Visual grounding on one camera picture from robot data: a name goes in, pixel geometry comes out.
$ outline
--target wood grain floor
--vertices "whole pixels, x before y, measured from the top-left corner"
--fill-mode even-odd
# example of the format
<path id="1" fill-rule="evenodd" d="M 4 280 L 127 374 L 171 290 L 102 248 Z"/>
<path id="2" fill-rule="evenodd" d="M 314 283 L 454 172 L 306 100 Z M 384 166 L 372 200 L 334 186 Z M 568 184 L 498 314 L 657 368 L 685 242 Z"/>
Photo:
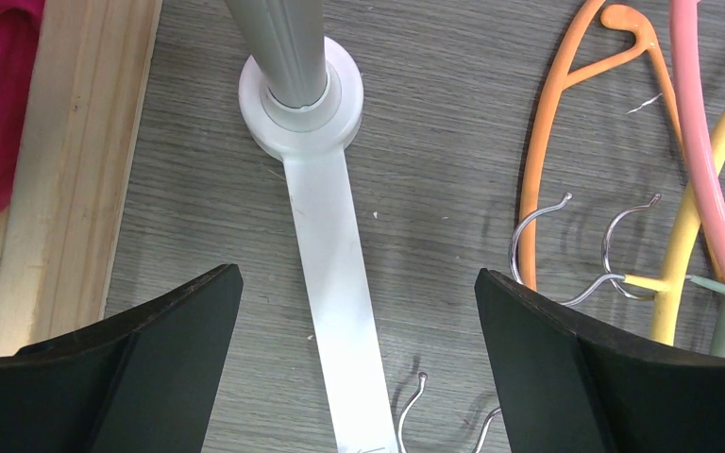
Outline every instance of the wood grain floor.
<path id="1" fill-rule="evenodd" d="M 668 55 L 667 2 L 629 1 Z M 507 271 L 534 103 L 579 0 L 327 0 L 326 31 L 357 60 L 364 118 L 347 150 L 379 341 L 394 406 L 430 375 L 406 429 L 412 452 L 467 451 L 498 403 L 474 300 L 481 267 Z M 700 4 L 711 125 L 725 105 L 725 2 Z M 575 65 L 630 35 L 593 23 Z M 209 452 L 333 451 L 287 189 L 237 105 L 247 56 L 221 0 L 165 0 L 118 243 L 108 314 L 222 262 L 245 289 L 204 444 Z M 659 192 L 618 231 L 618 268 L 654 274 L 685 175 L 647 59 L 566 92 L 541 204 L 575 195 L 539 226 L 539 280 L 551 297 L 599 272 L 610 218 Z M 725 169 L 722 172 L 725 190 Z M 707 273 L 703 249 L 691 272 Z M 688 288 L 677 346 L 705 351 L 716 316 Z M 583 312 L 646 335 L 650 305 L 599 290 Z M 485 450 L 509 451 L 499 421 Z"/>

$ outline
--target white plastic strip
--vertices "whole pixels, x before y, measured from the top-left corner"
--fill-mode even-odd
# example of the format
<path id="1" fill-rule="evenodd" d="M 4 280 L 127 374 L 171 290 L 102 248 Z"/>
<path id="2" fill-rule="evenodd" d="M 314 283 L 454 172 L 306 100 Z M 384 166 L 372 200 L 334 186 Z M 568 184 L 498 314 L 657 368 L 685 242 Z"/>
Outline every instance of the white plastic strip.
<path id="1" fill-rule="evenodd" d="M 398 453 L 343 149 L 284 158 L 339 453 Z"/>

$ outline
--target gray vinyl flooring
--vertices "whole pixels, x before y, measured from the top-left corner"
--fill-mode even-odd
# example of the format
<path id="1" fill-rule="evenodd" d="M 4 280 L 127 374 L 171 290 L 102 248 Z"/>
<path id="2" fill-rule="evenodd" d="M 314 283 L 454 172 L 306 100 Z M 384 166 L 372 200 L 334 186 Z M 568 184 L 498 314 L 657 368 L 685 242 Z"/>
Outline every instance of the gray vinyl flooring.
<path id="1" fill-rule="evenodd" d="M 629 1 L 668 58 L 667 1 Z M 412 452 L 468 451 L 498 403 L 473 283 L 508 271 L 507 248 L 534 104 L 579 0 L 326 0 L 326 31 L 359 64 L 362 129 L 346 151 L 390 395 L 417 371 L 429 388 L 406 429 Z M 709 121 L 725 105 L 725 2 L 700 3 Z M 591 24 L 575 66 L 628 47 Z M 243 303 L 204 451 L 330 452 L 334 441 L 281 165 L 250 138 L 237 104 L 247 56 L 221 0 L 165 0 L 113 271 L 112 315 L 224 263 Z M 626 219 L 615 262 L 654 275 L 685 173 L 648 58 L 567 91 L 541 205 L 574 200 L 539 226 L 539 281 L 550 297 L 600 272 L 603 229 Z M 725 169 L 721 172 L 725 191 Z M 699 245 L 691 272 L 708 274 Z M 640 335 L 650 305 L 602 288 L 578 307 Z M 716 301 L 688 288 L 679 347 L 705 351 Z M 509 451 L 500 420 L 486 452 Z"/>

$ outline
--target orange plastic hanger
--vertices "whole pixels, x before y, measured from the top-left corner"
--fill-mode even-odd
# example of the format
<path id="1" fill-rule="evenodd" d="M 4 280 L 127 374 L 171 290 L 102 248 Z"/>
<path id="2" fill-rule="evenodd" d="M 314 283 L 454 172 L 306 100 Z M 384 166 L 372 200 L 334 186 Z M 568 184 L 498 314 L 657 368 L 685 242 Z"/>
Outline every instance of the orange plastic hanger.
<path id="1" fill-rule="evenodd" d="M 660 50 L 657 41 L 657 34 L 649 19 L 638 10 L 625 5 L 611 5 L 601 13 L 601 23 L 613 30 L 629 31 L 635 37 L 635 43 L 631 48 L 624 50 L 611 57 L 591 63 L 581 69 L 570 72 L 571 63 L 574 61 L 577 49 L 582 42 L 582 37 L 596 17 L 599 8 L 605 0 L 587 0 L 574 17 L 571 26 L 566 31 L 557 56 L 551 63 L 548 71 L 546 84 L 543 87 L 538 102 L 537 113 L 535 114 L 534 126 L 530 137 L 530 147 L 527 154 L 527 162 L 524 170 L 524 179 L 521 187 L 521 203 L 519 217 L 523 219 L 538 209 L 538 197 L 540 194 L 540 182 L 543 175 L 543 163 L 546 158 L 548 139 L 551 135 L 551 126 L 554 122 L 554 115 L 560 104 L 563 91 L 583 80 L 601 73 L 607 72 L 624 63 L 632 61 L 649 52 L 651 64 L 657 81 L 663 92 L 671 122 L 677 134 L 677 139 L 682 143 L 680 131 L 680 119 L 677 113 L 674 87 L 668 75 L 666 60 Z M 535 237 L 536 226 L 532 222 L 527 225 L 518 243 L 519 267 L 526 285 L 537 290 L 537 275 L 535 270 Z"/>

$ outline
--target pole base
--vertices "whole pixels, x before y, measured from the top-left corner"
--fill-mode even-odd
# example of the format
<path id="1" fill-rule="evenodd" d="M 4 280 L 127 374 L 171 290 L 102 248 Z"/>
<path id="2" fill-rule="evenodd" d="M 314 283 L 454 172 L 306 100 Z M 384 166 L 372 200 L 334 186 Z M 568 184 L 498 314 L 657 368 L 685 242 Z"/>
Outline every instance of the pole base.
<path id="1" fill-rule="evenodd" d="M 240 110 L 251 136 L 272 157 L 307 158 L 345 149 L 363 118 L 363 78 L 354 59 L 324 38 L 327 87 L 313 105 L 291 109 L 268 90 L 260 67 L 249 57 L 240 75 Z"/>

